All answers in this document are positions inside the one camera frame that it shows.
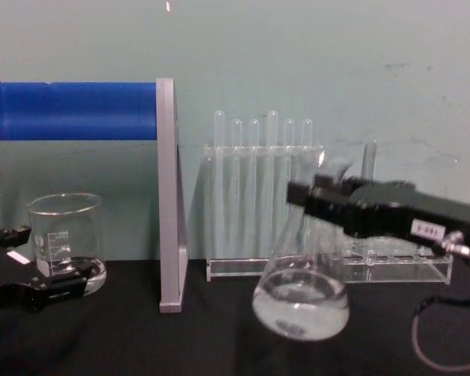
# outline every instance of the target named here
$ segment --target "glass flask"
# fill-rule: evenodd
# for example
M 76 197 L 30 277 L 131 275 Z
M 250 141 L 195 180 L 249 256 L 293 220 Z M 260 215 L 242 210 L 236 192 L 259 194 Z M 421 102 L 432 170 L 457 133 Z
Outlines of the glass flask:
M 334 159 L 321 161 L 315 171 L 339 181 L 349 166 Z M 287 224 L 253 294 L 258 319 L 271 331 L 299 341 L 339 333 L 349 318 L 342 249 L 340 227 L 289 204 Z

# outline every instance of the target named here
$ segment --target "white label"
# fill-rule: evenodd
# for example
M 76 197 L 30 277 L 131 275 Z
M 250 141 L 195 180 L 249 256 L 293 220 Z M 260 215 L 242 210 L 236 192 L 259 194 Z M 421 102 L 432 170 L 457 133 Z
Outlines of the white label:
M 47 261 L 41 260 L 37 258 L 37 269 L 42 273 L 44 276 L 49 276 L 49 263 Z
M 442 240 L 446 233 L 446 227 L 414 219 L 410 227 L 410 233 L 430 240 Z
M 17 262 L 20 262 L 21 264 L 23 265 L 26 265 L 26 264 L 29 264 L 30 263 L 30 260 L 28 260 L 26 257 L 24 257 L 23 255 L 17 253 L 16 251 L 11 251 L 11 252 L 7 252 L 7 255 L 9 257 L 12 257 L 13 259 L 15 259 Z

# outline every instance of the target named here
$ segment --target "test tube rack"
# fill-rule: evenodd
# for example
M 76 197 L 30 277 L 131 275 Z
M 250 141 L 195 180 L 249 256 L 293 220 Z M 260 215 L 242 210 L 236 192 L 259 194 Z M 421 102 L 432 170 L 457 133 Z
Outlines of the test tube rack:
M 214 137 L 204 148 L 206 275 L 259 276 L 287 222 L 287 183 L 311 183 L 324 148 L 309 119 L 227 121 L 214 116 Z M 373 178 L 375 147 L 364 150 L 362 176 Z M 359 282 L 450 282 L 452 257 L 392 238 L 345 238 L 345 279 Z

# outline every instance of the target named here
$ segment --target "black tabletop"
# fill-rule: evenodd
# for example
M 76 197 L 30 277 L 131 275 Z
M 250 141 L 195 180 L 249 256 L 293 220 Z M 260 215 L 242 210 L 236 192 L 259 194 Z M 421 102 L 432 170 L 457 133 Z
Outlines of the black tabletop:
M 0 375 L 423 375 L 410 345 L 414 307 L 444 293 L 470 298 L 470 267 L 444 284 L 349 285 L 350 318 L 336 337 L 298 343 L 267 331 L 251 309 L 256 278 L 205 280 L 191 261 L 182 313 L 158 312 L 158 262 L 108 262 L 103 288 L 41 313 L 0 311 Z M 421 347 L 470 361 L 470 311 L 436 306 Z

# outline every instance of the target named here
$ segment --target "blue cylinder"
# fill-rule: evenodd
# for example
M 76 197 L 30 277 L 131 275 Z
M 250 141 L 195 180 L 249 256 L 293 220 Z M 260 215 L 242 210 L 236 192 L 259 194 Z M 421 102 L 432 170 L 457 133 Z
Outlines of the blue cylinder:
M 0 140 L 156 140 L 154 83 L 0 82 Z

